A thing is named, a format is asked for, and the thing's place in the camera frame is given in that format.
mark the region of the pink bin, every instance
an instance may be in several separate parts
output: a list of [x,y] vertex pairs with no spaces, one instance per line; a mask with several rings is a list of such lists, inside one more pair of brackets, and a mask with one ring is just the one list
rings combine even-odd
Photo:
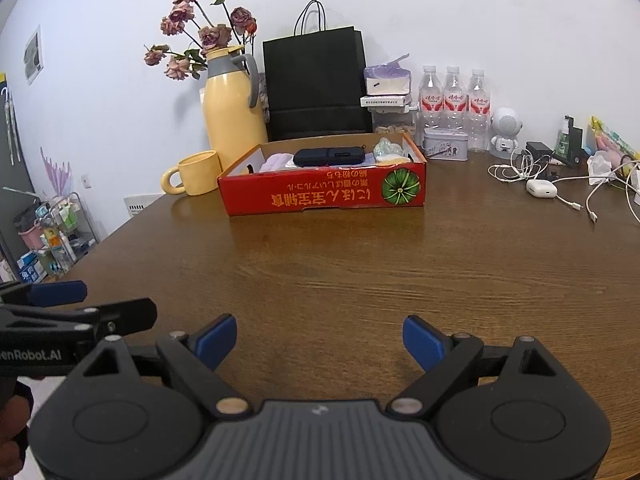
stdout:
[[42,228],[39,225],[34,225],[28,231],[25,231],[23,233],[18,233],[18,235],[20,236],[20,238],[22,238],[22,241],[27,245],[27,247],[35,250],[41,249],[44,247],[44,243],[42,243],[42,240],[40,239],[41,234],[43,234]]

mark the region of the white robot figurine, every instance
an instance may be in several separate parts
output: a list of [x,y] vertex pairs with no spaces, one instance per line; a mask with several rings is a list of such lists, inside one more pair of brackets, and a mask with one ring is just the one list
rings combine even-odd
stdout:
[[515,110],[498,108],[491,124],[496,135],[491,138],[489,152],[499,158],[511,158],[511,153],[518,147],[516,136],[522,129],[522,121]]

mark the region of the human hand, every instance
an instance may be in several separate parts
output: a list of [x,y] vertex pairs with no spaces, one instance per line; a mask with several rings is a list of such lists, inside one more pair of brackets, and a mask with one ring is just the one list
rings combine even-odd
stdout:
[[0,478],[18,474],[24,465],[12,439],[25,428],[29,418],[29,402],[20,396],[13,396],[0,410]]

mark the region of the door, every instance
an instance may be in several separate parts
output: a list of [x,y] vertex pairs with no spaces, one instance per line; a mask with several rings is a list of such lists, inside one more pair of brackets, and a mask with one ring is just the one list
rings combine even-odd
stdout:
[[[0,91],[5,86],[5,81],[0,82]],[[20,158],[21,162],[18,162],[17,149],[14,146],[14,165],[11,165],[4,120],[4,95],[2,95],[0,96],[0,248],[16,276],[20,276],[17,272],[16,260],[26,253],[28,248],[18,236],[18,231],[14,227],[14,218],[33,203],[33,197],[5,191],[2,186],[33,192],[21,152]]]

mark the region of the red box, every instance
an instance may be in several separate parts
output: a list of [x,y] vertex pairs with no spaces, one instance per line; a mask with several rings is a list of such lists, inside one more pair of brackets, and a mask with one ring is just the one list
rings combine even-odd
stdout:
[[[413,162],[255,173],[274,153],[341,146],[363,146],[370,153],[382,137],[400,144]],[[229,216],[327,207],[408,207],[424,205],[426,171],[427,161],[405,134],[350,134],[260,144],[224,171],[218,184]]]

